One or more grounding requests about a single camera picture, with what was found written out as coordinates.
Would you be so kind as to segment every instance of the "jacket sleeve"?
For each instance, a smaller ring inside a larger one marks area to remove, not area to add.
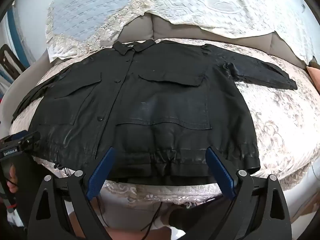
[[[216,64],[224,68],[235,81],[276,89],[297,89],[296,82],[289,78],[287,72],[272,63],[218,47],[213,49],[212,55]]]

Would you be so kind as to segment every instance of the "white quilted blanket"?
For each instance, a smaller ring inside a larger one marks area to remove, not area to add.
[[[307,17],[306,7],[291,0],[55,0],[48,14],[48,52],[51,61],[88,55],[112,45],[124,25],[150,12],[228,38],[276,31],[299,59],[308,64],[315,56],[319,62],[320,26]]]
[[[236,85],[246,101],[254,122],[259,148],[261,170],[255,176],[275,174],[284,190],[295,186],[304,176],[313,159],[320,155],[320,95],[309,81],[304,70],[266,53],[222,42],[170,39],[180,43],[203,45],[210,43],[240,54],[258,58],[278,65],[296,81],[298,90],[276,90],[263,86],[238,82]],[[53,67],[41,82],[68,65],[82,60],[78,57]],[[10,133],[28,130],[32,116],[41,98],[31,103],[13,122]],[[54,169],[54,163],[37,159],[58,176],[67,176],[72,171]],[[157,187],[106,181],[103,190],[129,203],[137,202],[203,202],[220,194],[216,184],[187,187]]]

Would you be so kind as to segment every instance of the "metal screw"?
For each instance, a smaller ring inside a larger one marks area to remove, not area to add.
[[[83,171],[76,171],[75,172],[75,176],[76,177],[80,177],[80,176],[82,176],[83,175]]]
[[[247,176],[247,172],[244,170],[239,170],[239,175],[242,177],[245,177],[245,176]]]
[[[271,175],[270,175],[270,179],[273,180],[273,181],[276,181],[276,180],[277,180],[277,177],[276,177],[275,175],[271,174]]]
[[[47,176],[44,177],[45,181],[49,181],[50,179],[51,179],[51,175],[47,175]]]

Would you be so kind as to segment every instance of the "blue gripper pad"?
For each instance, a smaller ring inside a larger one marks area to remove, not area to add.
[[[18,140],[24,136],[28,135],[28,131],[26,130],[23,130],[21,132],[18,132],[18,133],[15,133],[13,135],[11,135],[11,140],[14,141],[14,140]]]
[[[89,201],[100,193],[114,162],[115,149],[110,147],[88,181],[86,197]]]
[[[233,200],[236,197],[234,190],[235,182],[210,147],[205,152],[205,161],[216,179],[222,194],[230,200]]]

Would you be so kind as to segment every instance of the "white wall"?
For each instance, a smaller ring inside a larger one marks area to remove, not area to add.
[[[0,48],[2,47],[3,44],[5,44],[4,32],[3,32],[2,25],[0,24]]]
[[[53,0],[16,0],[17,25],[35,60],[46,50],[45,23],[47,9]]]

